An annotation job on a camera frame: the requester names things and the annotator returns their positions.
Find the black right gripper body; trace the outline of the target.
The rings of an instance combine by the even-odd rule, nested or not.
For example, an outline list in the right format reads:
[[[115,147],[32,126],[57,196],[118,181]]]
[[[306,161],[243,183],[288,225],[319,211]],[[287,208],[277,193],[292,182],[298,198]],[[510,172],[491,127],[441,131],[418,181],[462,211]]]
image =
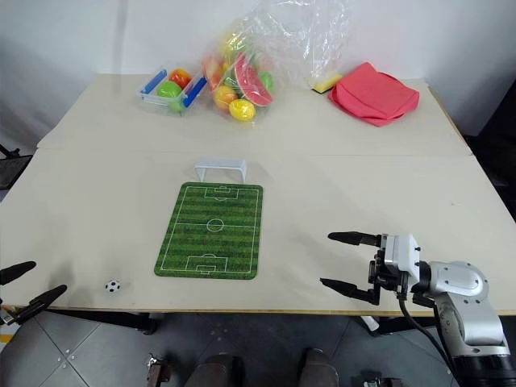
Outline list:
[[[400,271],[393,263],[388,263],[385,256],[385,248],[380,248],[369,262],[368,283],[372,284],[372,289],[368,292],[373,298],[379,298],[381,289],[386,289],[394,291],[397,298],[406,298],[408,274]]]

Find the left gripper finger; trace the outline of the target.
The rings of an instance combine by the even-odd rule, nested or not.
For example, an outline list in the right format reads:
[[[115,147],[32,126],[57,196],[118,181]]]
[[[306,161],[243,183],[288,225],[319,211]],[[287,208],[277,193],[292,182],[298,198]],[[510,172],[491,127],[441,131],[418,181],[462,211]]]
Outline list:
[[[54,289],[42,293],[29,301],[29,305],[22,308],[15,316],[15,321],[28,321],[41,311],[46,310],[61,294],[67,290],[66,285],[59,285]]]
[[[23,274],[32,270],[35,266],[35,261],[26,261],[7,268],[2,268],[0,271],[0,283],[2,285],[9,284],[17,278],[20,278]]]

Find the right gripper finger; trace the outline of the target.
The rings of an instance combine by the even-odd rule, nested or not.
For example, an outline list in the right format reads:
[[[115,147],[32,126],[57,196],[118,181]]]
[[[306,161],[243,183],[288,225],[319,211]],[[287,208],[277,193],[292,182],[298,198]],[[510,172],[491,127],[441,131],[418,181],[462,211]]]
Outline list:
[[[327,238],[355,246],[361,244],[378,248],[381,246],[381,235],[371,235],[358,231],[331,232],[328,234]]]
[[[320,278],[319,280],[324,286],[333,289],[345,297],[354,298],[372,305],[380,304],[380,286],[378,284],[374,284],[370,289],[362,290],[348,282],[328,278]]]

